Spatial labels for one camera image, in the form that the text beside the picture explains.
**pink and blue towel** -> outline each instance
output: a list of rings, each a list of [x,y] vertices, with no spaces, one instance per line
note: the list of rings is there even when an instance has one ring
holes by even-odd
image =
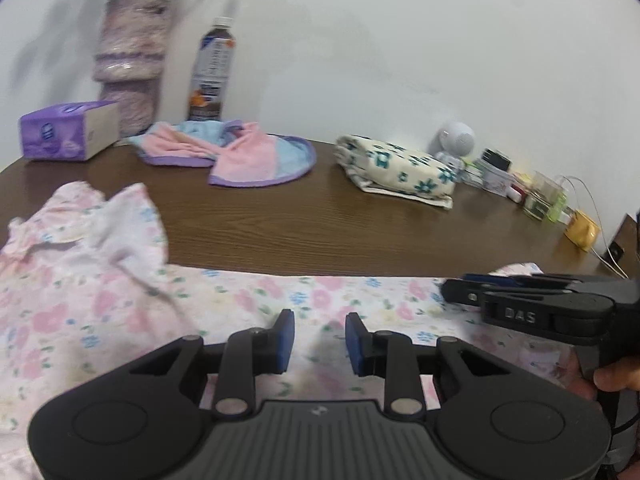
[[[264,133],[257,123],[185,121],[154,124],[129,137],[147,164],[209,168],[209,183],[262,187],[299,178],[316,163],[316,151],[300,137]]]

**brown tabletop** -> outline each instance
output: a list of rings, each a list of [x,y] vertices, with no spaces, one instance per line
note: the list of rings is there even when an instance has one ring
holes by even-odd
[[[174,264],[270,274],[458,276],[513,262],[546,272],[606,272],[508,199],[458,184],[450,211],[358,190],[315,142],[318,163],[297,181],[233,189],[203,168],[148,166],[130,146],[89,162],[18,160],[0,173],[0,224],[28,217],[57,187],[85,180],[107,197],[143,182],[160,211]],[[6,229],[0,244],[6,241]]]

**plastic bottle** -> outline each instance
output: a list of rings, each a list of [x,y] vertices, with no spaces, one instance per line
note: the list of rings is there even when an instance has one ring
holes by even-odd
[[[191,77],[190,121],[220,120],[236,39],[229,33],[233,18],[220,16],[200,42]]]
[[[564,211],[564,206],[566,206],[566,192],[563,190],[556,198],[556,203],[549,209],[546,218],[556,223],[560,218],[560,214]]]

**purple tissue box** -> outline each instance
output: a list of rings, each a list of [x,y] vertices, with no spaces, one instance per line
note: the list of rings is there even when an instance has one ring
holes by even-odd
[[[120,138],[113,101],[67,103],[20,118],[24,158],[88,160]]]

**finger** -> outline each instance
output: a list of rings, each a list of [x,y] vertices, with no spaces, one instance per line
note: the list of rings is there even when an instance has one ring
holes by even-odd
[[[640,462],[636,462],[622,473],[618,473],[618,480],[640,480]]]
[[[566,366],[564,368],[558,368],[558,380],[562,383],[562,386],[567,388],[569,384],[581,376],[578,356],[575,354],[575,351],[571,350]]]
[[[596,400],[596,396],[598,394],[598,391],[593,384],[580,377],[571,381],[567,385],[566,389],[573,394],[589,400]]]
[[[623,357],[593,374],[593,382],[603,392],[618,392],[628,388],[640,390],[640,357]]]

